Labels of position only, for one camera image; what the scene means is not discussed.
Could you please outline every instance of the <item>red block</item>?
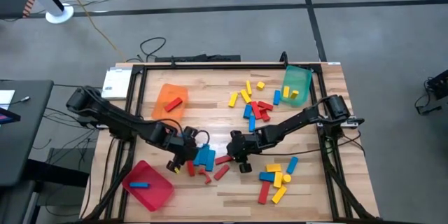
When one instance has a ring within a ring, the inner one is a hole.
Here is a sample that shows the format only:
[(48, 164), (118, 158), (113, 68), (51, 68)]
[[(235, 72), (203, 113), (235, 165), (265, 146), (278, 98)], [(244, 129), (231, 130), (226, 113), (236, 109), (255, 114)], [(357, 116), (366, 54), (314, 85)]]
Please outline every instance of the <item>red block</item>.
[(271, 182), (263, 181), (261, 185), (260, 196), (258, 196), (258, 203), (266, 204), (267, 194), (269, 193), (269, 187), (271, 186)]
[(193, 166), (193, 161), (187, 161), (187, 168), (190, 176), (195, 176), (195, 167)]
[(260, 109), (258, 108), (256, 101), (251, 101), (251, 107), (253, 111), (253, 115), (255, 116), (255, 119), (261, 119)]
[(215, 159), (215, 165), (219, 165), (219, 164), (222, 164), (224, 162), (229, 162), (229, 161), (232, 161), (232, 160), (233, 160), (233, 158), (230, 157), (229, 155), (225, 155), (225, 156), (222, 156), (222, 157), (217, 157)]
[(182, 103), (182, 99), (177, 97), (174, 99), (174, 101), (170, 102), (168, 105), (165, 106), (165, 111), (170, 112), (171, 110), (176, 108), (181, 103)]
[(221, 169), (219, 169), (218, 172), (215, 173), (215, 175), (213, 176), (216, 180), (220, 180), (222, 176), (224, 176), (224, 174), (230, 169), (228, 164), (224, 164), (224, 166), (221, 167)]
[(274, 108), (273, 105), (271, 105), (271, 104), (267, 104), (266, 102), (263, 102), (263, 101), (259, 101), (259, 102), (258, 102), (258, 106), (259, 106), (259, 107), (262, 107), (262, 108), (264, 108), (264, 109), (267, 109), (267, 110), (269, 110), (269, 111), (272, 111), (272, 109)]
[(207, 174), (207, 172), (205, 171), (205, 169), (204, 168), (202, 168), (202, 169), (200, 169), (199, 171), (198, 171), (198, 173), (199, 174), (203, 174), (203, 175), (205, 175), (205, 183), (204, 184), (208, 184), (208, 183), (210, 183), (211, 182), (211, 178), (209, 177), (209, 175)]
[(271, 118), (267, 114), (266, 109), (263, 109), (260, 113), (261, 113), (261, 118), (263, 119), (263, 122), (268, 122), (269, 120), (271, 120)]

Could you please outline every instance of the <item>red tray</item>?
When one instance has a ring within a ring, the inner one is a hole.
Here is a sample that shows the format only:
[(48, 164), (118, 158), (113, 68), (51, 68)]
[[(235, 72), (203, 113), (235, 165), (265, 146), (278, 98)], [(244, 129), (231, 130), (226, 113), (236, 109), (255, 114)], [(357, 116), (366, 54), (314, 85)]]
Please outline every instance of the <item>red tray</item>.
[[(149, 188), (131, 188), (129, 186), (131, 182), (146, 182), (149, 183)], [(155, 211), (163, 206), (174, 192), (173, 185), (143, 160), (126, 175), (122, 185), (149, 211)]]

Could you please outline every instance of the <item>concrete floor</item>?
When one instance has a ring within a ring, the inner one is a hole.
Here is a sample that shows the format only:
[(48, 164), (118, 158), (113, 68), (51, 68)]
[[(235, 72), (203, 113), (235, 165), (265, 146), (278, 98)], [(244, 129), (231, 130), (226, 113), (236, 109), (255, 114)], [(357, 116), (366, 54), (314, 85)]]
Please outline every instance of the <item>concrete floor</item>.
[[(404, 0), (312, 0), (313, 3)], [(303, 4), (305, 0), (113, 0), (89, 11), (244, 4)], [(33, 12), (41, 10), (38, 4)], [(316, 9), (328, 61), (341, 62), (361, 127), (367, 165), (381, 217), (444, 223), (448, 196), (448, 127), (441, 112), (417, 115), (422, 83), (446, 70), (448, 5)], [(306, 9), (244, 10), (94, 17), (96, 25), (129, 57), (154, 36), (167, 38), (161, 56), (240, 54), (244, 61), (319, 61)], [(121, 61), (91, 28), (75, 17), (62, 25), (42, 19), (0, 21), (0, 78), (50, 78), (56, 83), (101, 86)], [(49, 106), (63, 109), (73, 90), (55, 87)], [(63, 125), (43, 122), (35, 146), (60, 148), (70, 139)], [(48, 148), (33, 150), (44, 160)], [(61, 214), (76, 209), (58, 209)], [(61, 218), (44, 210), (40, 223)]]

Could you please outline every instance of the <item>wooden table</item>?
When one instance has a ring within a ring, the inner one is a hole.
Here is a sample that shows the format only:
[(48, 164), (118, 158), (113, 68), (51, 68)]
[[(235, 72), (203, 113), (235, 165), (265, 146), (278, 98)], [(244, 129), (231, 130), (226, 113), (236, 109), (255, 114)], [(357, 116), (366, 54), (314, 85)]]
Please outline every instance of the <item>wooden table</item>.
[[(118, 64), (119, 67), (131, 64)], [(352, 111), (349, 93), (340, 64), (322, 63), (323, 76), (328, 95), (342, 95)], [(242, 118), (245, 103), (238, 98), (234, 108), (228, 107), (231, 92), (238, 92), (246, 87), (246, 80), (252, 83), (252, 100), (272, 103), (274, 90), (280, 89), (284, 78), (284, 70), (150, 70), (144, 92), (142, 116), (149, 120), (158, 98), (160, 88), (165, 83), (182, 85), (188, 88), (188, 105), (181, 125), (207, 130), (211, 135), (211, 148), (216, 150), (216, 157), (226, 154), (226, 145), (230, 141), (231, 130), (248, 132), (248, 122)], [(263, 81), (263, 91), (256, 90), (256, 83)], [(132, 110), (135, 109), (140, 80), (137, 79)], [(317, 97), (320, 98), (319, 85), (314, 79)], [(124, 101), (115, 101), (115, 105), (124, 107)], [(310, 100), (303, 106), (311, 105)], [(294, 108), (280, 103), (269, 115), (269, 123), (281, 121), (300, 112), (302, 108)], [(256, 126), (264, 125), (258, 120)], [(348, 137), (355, 137), (356, 130), (346, 131)], [(92, 163), (92, 192), (86, 215), (98, 203), (101, 190), (106, 154), (112, 138), (108, 132), (101, 132)], [(204, 136), (198, 135), (197, 141), (204, 142)], [(277, 147), (265, 153), (289, 153), (319, 148), (316, 126), (306, 126), (290, 135)], [(106, 174), (106, 185), (109, 187), (117, 143), (113, 145), (109, 157)], [(340, 147), (346, 183), (361, 204), (374, 216), (378, 216), (375, 196), (372, 191), (367, 165), (362, 151), (355, 145), (346, 144)], [(277, 205), (270, 199), (277, 191), (269, 190), (268, 203), (257, 203), (261, 182), (258, 173), (265, 170), (266, 164), (280, 163), (283, 170), (289, 163), (290, 156), (257, 156), (250, 155), (249, 162), (253, 172), (239, 173), (238, 165), (230, 163), (229, 172), (220, 181), (213, 180), (204, 185), (204, 177), (189, 177), (186, 167), (180, 174), (168, 171), (165, 165), (173, 154), (149, 146), (144, 141), (137, 141), (134, 164), (145, 160), (155, 167), (163, 176), (174, 184), (174, 196), (161, 210), (150, 213), (133, 196), (128, 197), (125, 221), (331, 221), (330, 205), (323, 175), (320, 152), (299, 155), (299, 163), (292, 175), (292, 181), (286, 187), (288, 191)], [(120, 187), (115, 194), (113, 215), (118, 212)], [(339, 214), (344, 215), (340, 192), (335, 185)]]

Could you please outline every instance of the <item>yellow block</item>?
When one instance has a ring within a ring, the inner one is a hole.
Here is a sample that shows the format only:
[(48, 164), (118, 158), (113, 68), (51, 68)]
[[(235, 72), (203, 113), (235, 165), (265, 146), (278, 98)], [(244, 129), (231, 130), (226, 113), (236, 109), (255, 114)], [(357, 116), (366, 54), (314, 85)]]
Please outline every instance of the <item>yellow block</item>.
[(289, 87), (285, 86), (283, 88), (283, 97), (288, 98), (289, 97)]
[(247, 88), (247, 94), (249, 96), (252, 96), (252, 88), (251, 88), (251, 82), (246, 80), (246, 88)]
[(238, 98), (238, 93), (232, 93), (232, 96), (230, 97), (230, 101), (229, 101), (229, 107), (235, 106), (235, 102), (237, 101)]
[(298, 95), (299, 95), (299, 91), (294, 90), (294, 91), (291, 93), (291, 96), (290, 96), (289, 98), (291, 98), (291, 99), (295, 99)]
[(283, 183), (289, 183), (291, 182), (291, 175), (285, 174), (281, 177), (281, 180), (283, 181)]
[(281, 177), (282, 176), (283, 176), (283, 174), (281, 172), (276, 172), (275, 173), (274, 187), (276, 187), (276, 188), (280, 188), (281, 187)]
[(286, 187), (282, 185), (281, 188), (272, 197), (273, 203), (278, 204), (283, 195), (285, 195), (285, 193), (286, 193)]
[(246, 103), (252, 102), (251, 98), (247, 94), (246, 90), (241, 90), (241, 96), (243, 97), (243, 99)]
[(258, 89), (258, 90), (263, 90), (263, 88), (265, 88), (265, 84), (262, 83), (261, 81), (258, 81), (257, 89)]
[(281, 164), (266, 164), (266, 172), (281, 172)]

